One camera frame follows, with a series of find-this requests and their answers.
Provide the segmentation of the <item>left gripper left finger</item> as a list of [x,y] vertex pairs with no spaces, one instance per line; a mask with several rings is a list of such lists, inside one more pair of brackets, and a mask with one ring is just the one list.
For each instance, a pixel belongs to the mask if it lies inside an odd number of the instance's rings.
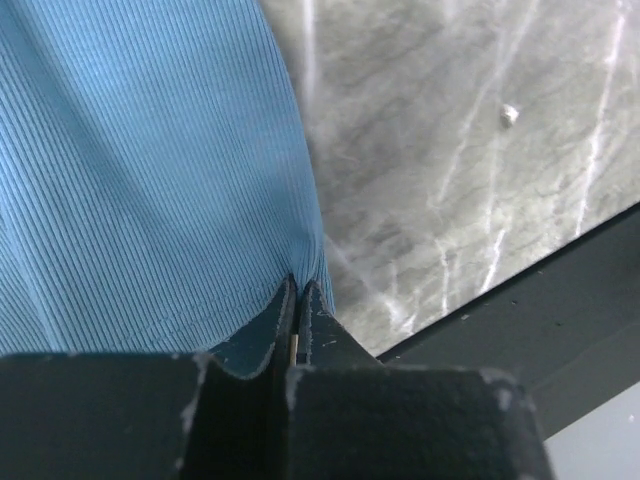
[[270,479],[296,286],[212,351],[1,360],[5,479]]

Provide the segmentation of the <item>black base beam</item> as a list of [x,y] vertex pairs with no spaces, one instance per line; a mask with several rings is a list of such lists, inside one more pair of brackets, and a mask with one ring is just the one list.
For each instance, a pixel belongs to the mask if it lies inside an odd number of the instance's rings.
[[639,381],[639,208],[632,206],[380,355],[492,367],[532,396],[546,437]]

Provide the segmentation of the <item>small white debris crumb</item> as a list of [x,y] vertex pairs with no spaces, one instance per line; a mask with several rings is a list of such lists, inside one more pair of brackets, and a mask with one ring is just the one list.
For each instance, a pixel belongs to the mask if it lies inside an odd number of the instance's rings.
[[501,123],[505,128],[511,128],[518,120],[519,110],[510,104],[503,104],[500,110]]

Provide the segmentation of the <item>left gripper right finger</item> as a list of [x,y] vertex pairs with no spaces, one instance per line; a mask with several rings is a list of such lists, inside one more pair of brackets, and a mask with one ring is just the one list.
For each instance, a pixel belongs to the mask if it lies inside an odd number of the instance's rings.
[[535,407],[492,369],[387,366],[306,286],[286,376],[288,479],[550,479]]

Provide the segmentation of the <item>blue tank top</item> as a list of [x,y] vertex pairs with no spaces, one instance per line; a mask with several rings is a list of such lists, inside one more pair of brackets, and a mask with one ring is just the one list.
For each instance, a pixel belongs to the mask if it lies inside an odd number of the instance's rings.
[[1,350],[207,350],[331,281],[255,1],[1,5]]

